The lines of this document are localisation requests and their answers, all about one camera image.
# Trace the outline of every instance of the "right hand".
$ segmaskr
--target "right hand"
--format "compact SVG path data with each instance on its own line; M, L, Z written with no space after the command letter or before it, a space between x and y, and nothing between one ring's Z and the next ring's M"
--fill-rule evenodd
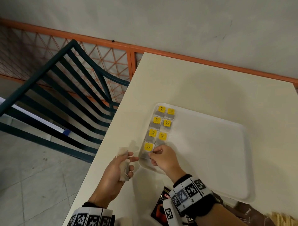
M186 173L181 169L175 151L166 145L156 147L153 152L149 153L151 163L159 166L166 175L175 183Z

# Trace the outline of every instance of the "white wall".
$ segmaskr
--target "white wall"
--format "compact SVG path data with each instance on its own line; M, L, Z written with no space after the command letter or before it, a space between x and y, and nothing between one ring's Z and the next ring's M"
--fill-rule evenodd
M0 17L298 78L297 0L9 0Z

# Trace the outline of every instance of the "yellow tea bag tag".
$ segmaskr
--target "yellow tea bag tag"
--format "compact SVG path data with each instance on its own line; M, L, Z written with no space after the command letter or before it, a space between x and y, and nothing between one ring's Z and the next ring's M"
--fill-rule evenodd
M175 109L169 108L168 109L168 114L175 114Z
M160 132L160 133L159 133L159 139L161 139L161 140L166 140L166 139L167 139L167 134L166 134L166 133L162 133L162 132Z
M156 130L155 129L150 129L149 130L149 136L156 137Z
M153 123L160 124L160 117L154 117Z
M158 111L164 113L166 111L166 108L164 106L159 106Z
M171 121L170 120L164 120L164 126L170 127L171 126Z
M145 143L145 145L144 145L144 149L145 149L146 151L152 151L152 148L153 148L153 144Z

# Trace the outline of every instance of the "left hand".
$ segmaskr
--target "left hand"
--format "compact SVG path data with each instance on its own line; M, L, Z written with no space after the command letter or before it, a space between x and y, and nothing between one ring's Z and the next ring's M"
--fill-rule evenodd
M88 202L94 203L95 205L108 208L108 205L111 201L113 201L117 195L119 194L124 181L119 181L120 179L120 163L126 160L128 157L130 162L135 162L139 160L139 157L132 156L133 152L129 152L128 155L120 155L115 157L110 164L105 169L103 176L93 192L92 196L88 200ZM134 166L129 166L128 176L131 178L134 173Z

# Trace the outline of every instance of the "hand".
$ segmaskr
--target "hand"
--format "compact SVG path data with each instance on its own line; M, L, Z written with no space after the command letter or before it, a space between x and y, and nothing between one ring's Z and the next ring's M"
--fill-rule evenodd
M119 194L124 181L119 181L120 179L120 163L130 157L130 162L138 161L138 157L132 156L133 152L129 152L128 155L120 155L115 157L110 164L105 169L102 178L98 186L96 187L94 193L88 200L88 202L94 203L95 205L107 208L111 201L113 201ZM128 176L131 178L134 173L134 166L129 166Z
M181 169L175 151L166 145L156 147L153 152L149 153L151 163L159 166L166 175L175 183L186 173Z

